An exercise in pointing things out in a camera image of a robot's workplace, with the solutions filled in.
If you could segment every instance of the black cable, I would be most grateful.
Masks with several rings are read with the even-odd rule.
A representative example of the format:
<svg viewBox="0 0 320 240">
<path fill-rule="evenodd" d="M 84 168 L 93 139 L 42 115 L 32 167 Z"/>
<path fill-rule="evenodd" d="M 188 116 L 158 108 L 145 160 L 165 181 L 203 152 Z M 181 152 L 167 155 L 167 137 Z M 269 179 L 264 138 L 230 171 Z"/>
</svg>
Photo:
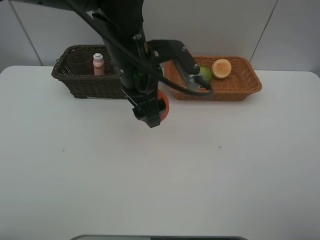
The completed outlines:
<svg viewBox="0 0 320 240">
<path fill-rule="evenodd" d="M 163 82 L 167 86 L 181 92 L 187 95 L 196 96 L 196 97 L 209 97 L 214 94 L 214 90 L 211 86 L 203 86 L 205 89 L 209 90 L 208 92 L 198 92 L 198 91 L 192 91 L 187 88 L 184 88 L 182 86 L 179 86 L 172 81 L 169 81 L 164 76 L 160 75 L 157 71 L 155 71 L 152 66 L 147 65 L 139 58 L 134 56 L 131 52 L 129 52 L 122 44 L 120 44 L 116 39 L 114 39 L 112 36 L 108 36 L 105 34 L 99 27 L 96 26 L 94 20 L 87 15 L 85 11 L 83 11 L 73 0 L 65 0 L 65 2 L 69 5 L 69 7 L 77 13 L 90 27 L 92 27 L 103 39 L 108 41 L 110 45 L 112 45 L 114 48 L 116 48 L 123 57 L 125 57 L 128 61 L 130 61 L 134 66 L 139 68 L 141 71 L 150 74 L 154 76 L 156 79 L 158 79 L 160 82 Z"/>
</svg>

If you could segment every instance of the white bottle cap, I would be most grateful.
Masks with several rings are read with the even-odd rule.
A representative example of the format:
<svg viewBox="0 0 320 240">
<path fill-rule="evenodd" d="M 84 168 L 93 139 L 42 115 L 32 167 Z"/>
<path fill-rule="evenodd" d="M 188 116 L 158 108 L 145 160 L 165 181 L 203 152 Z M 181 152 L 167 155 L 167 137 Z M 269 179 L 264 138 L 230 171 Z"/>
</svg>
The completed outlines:
<svg viewBox="0 0 320 240">
<path fill-rule="evenodd" d="M 97 63 L 102 63 L 104 61 L 104 56 L 101 53 L 96 53 L 93 55 L 93 60 Z"/>
</svg>

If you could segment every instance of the green fruit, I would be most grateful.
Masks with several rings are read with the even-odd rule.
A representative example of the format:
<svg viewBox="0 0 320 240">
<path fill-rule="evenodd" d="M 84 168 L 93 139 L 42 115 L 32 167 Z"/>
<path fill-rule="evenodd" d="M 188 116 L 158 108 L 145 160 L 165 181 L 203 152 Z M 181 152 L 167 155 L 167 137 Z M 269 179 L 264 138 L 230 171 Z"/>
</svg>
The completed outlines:
<svg viewBox="0 0 320 240">
<path fill-rule="evenodd" d="M 211 82 L 212 75 L 211 75 L 211 69 L 210 69 L 210 67 L 200 66 L 200 75 L 203 76 L 203 79 L 204 79 L 207 83 L 210 83 L 210 82 Z"/>
</svg>

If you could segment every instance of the pink bottle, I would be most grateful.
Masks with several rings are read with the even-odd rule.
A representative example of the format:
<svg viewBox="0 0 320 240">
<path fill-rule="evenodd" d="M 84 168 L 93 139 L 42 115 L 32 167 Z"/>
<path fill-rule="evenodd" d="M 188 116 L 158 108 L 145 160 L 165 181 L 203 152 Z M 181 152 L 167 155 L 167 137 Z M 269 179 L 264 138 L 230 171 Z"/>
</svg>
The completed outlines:
<svg viewBox="0 0 320 240">
<path fill-rule="evenodd" d="M 95 55 L 93 55 L 94 75 L 96 76 L 105 75 L 104 64 L 105 64 L 104 56 L 102 56 L 101 53 L 96 53 Z"/>
</svg>

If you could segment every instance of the white wall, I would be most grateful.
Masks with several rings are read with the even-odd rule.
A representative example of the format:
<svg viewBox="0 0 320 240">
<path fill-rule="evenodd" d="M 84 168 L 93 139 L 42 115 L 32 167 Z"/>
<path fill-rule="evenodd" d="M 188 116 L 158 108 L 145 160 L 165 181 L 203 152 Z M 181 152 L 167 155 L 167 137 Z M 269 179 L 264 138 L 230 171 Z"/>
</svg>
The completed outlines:
<svg viewBox="0 0 320 240">
<path fill-rule="evenodd" d="M 145 0 L 147 39 L 177 39 L 194 54 L 250 59 L 276 0 Z M 14 2 L 44 65 L 76 44 L 102 39 L 75 13 Z"/>
<path fill-rule="evenodd" d="M 320 1 L 279 0 L 251 63 L 320 74 Z"/>
<path fill-rule="evenodd" d="M 40 62 L 7 0 L 0 2 L 0 73 L 13 65 Z"/>
</svg>

